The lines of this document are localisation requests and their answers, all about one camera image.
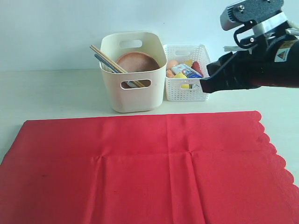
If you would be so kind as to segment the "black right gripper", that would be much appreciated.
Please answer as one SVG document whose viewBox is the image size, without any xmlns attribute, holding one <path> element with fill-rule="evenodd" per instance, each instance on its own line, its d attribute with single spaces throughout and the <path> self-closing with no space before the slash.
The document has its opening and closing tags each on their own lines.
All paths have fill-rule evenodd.
<svg viewBox="0 0 299 224">
<path fill-rule="evenodd" d="M 231 56 L 228 71 L 218 70 Z M 209 77 L 200 79 L 202 91 L 269 87 L 299 87 L 299 39 L 285 36 L 275 40 L 266 50 L 228 52 L 206 66 Z"/>
</svg>

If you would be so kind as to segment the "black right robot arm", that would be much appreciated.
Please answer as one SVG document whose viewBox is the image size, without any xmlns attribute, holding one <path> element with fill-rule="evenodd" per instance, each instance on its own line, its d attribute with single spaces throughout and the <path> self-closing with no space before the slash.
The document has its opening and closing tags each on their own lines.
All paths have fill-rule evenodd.
<svg viewBox="0 0 299 224">
<path fill-rule="evenodd" d="M 253 46 L 225 46 L 226 54 L 207 65 L 202 91 L 248 90 L 262 86 L 298 88 L 299 27 L 286 22 L 261 37 L 247 37 Z"/>
</svg>

